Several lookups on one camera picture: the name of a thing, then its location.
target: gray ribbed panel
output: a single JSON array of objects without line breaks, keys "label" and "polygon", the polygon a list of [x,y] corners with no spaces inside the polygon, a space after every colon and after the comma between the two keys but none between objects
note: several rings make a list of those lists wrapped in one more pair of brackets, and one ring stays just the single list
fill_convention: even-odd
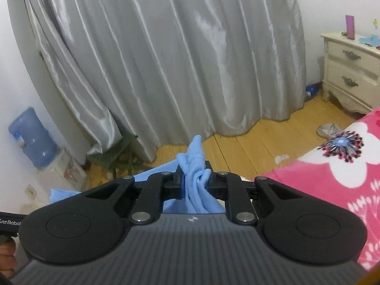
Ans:
[{"label": "gray ribbed panel", "polygon": [[310,267],[268,248],[254,227],[229,222],[224,214],[162,214],[151,225],[131,229],[107,256],[73,267],[31,262],[15,285],[349,285],[364,274],[354,262]]}]

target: metal drawer pull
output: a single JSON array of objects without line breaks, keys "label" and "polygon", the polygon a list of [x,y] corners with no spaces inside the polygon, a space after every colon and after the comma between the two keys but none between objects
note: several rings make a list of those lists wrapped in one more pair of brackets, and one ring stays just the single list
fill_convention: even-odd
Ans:
[{"label": "metal drawer pull", "polygon": [[350,60],[356,61],[361,59],[361,56],[354,54],[352,51],[343,50],[343,52],[346,54],[346,57]]},{"label": "metal drawer pull", "polygon": [[345,76],[342,76],[342,79],[344,80],[344,83],[347,84],[350,87],[359,86],[355,81],[353,81],[351,78],[347,78]]}]

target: floral blanket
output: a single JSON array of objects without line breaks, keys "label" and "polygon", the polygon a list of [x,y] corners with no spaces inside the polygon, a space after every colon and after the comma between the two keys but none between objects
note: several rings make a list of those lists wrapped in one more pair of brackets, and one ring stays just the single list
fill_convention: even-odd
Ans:
[{"label": "floral blanket", "polygon": [[358,262],[380,261],[380,107],[266,176],[355,213],[368,230]]}]

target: purple box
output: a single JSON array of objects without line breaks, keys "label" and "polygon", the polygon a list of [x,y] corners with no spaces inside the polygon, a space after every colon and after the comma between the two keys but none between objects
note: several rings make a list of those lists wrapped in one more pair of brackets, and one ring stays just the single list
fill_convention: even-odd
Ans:
[{"label": "purple box", "polygon": [[347,38],[355,39],[355,21],[354,16],[346,15]]}]

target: cream nightstand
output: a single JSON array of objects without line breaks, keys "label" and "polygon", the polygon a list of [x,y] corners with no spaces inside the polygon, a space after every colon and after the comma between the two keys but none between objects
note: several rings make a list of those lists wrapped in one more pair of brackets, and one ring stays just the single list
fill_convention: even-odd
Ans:
[{"label": "cream nightstand", "polygon": [[332,93],[349,111],[367,114],[380,105],[380,50],[340,33],[324,38],[323,99]]}]

